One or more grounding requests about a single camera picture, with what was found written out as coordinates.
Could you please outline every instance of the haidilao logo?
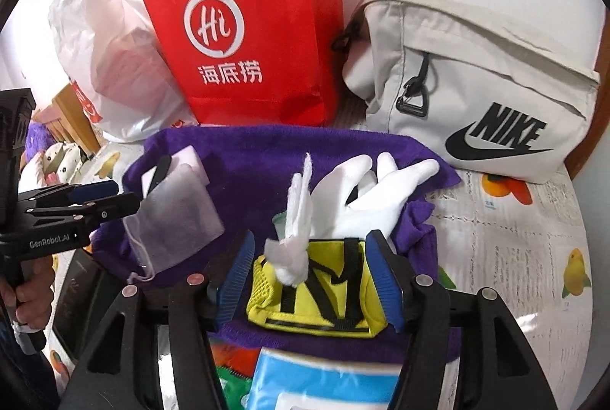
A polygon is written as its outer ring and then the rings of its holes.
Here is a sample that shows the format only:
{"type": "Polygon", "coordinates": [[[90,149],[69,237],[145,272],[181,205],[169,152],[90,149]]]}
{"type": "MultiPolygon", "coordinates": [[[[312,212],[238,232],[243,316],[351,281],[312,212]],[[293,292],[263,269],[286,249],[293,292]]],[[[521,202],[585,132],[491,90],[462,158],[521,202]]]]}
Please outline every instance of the haidilao logo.
{"type": "Polygon", "coordinates": [[[228,58],[241,47],[242,11],[234,0],[190,0],[184,10],[184,29],[195,48],[214,59],[228,58]]]}

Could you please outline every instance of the purple cloth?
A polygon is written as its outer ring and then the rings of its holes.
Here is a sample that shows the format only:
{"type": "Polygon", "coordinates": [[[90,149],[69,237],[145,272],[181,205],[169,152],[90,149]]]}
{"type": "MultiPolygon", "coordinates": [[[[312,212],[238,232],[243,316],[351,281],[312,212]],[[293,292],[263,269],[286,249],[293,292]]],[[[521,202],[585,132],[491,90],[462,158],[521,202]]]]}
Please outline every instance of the purple cloth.
{"type": "MultiPolygon", "coordinates": [[[[141,196],[141,176],[154,167],[163,154],[175,154],[193,145],[210,178],[208,191],[225,224],[223,236],[188,261],[159,273],[154,284],[175,284],[200,272],[211,255],[221,252],[241,229],[251,229],[257,256],[265,240],[277,238],[273,216],[286,210],[292,174],[303,168],[306,152],[313,161],[311,187],[335,166],[359,154],[373,160],[389,152],[399,168],[425,159],[440,163],[437,175],[423,183],[411,196],[392,235],[400,253],[407,254],[417,273],[438,277],[434,227],[425,224],[434,205],[424,195],[460,182],[457,173],[438,155],[409,137],[364,131],[297,127],[180,128],[164,130],[146,141],[144,155],[123,178],[126,191],[141,196]]],[[[105,224],[94,238],[94,257],[109,272],[127,278],[139,270],[121,221],[105,224]]],[[[370,340],[308,336],[260,328],[248,322],[245,304],[251,282],[242,295],[236,318],[223,327],[220,336],[245,347],[267,346],[335,360],[399,363],[404,361],[407,338],[387,328],[370,340]]],[[[458,355],[455,334],[449,344],[449,359],[458,355]]]]}
{"type": "Polygon", "coordinates": [[[27,128],[26,162],[30,162],[41,151],[46,151],[56,140],[51,132],[41,123],[31,122],[27,128]]]}

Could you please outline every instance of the beige nike bag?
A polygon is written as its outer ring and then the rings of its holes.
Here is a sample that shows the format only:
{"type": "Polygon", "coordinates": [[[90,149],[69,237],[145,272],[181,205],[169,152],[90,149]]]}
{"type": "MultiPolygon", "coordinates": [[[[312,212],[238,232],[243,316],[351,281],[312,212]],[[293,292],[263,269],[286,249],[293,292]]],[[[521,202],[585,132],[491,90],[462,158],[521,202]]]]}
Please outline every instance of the beige nike bag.
{"type": "Polygon", "coordinates": [[[368,129],[411,136],[453,166],[543,183],[589,129],[599,74],[507,16],[363,0],[344,38],[368,129]]]}

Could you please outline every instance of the small yellow duffel bag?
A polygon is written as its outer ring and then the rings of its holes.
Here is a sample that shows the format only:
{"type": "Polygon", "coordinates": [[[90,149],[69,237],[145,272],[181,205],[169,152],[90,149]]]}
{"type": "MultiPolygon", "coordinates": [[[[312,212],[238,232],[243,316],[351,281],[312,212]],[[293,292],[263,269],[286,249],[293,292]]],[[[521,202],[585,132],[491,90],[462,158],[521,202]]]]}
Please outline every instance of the small yellow duffel bag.
{"type": "Polygon", "coordinates": [[[253,266],[248,320],[267,329],[315,336],[372,338],[387,322],[359,239],[311,241],[309,276],[284,286],[264,256],[253,266]]]}

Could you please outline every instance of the blue and white package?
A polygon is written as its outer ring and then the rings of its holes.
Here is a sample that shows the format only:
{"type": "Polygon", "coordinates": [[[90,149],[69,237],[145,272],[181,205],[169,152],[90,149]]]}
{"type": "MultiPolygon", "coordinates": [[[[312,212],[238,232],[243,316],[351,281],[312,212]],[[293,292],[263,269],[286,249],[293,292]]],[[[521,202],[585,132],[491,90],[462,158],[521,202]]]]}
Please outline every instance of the blue and white package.
{"type": "Polygon", "coordinates": [[[264,348],[248,410],[386,410],[398,365],[333,362],[264,348]]]}

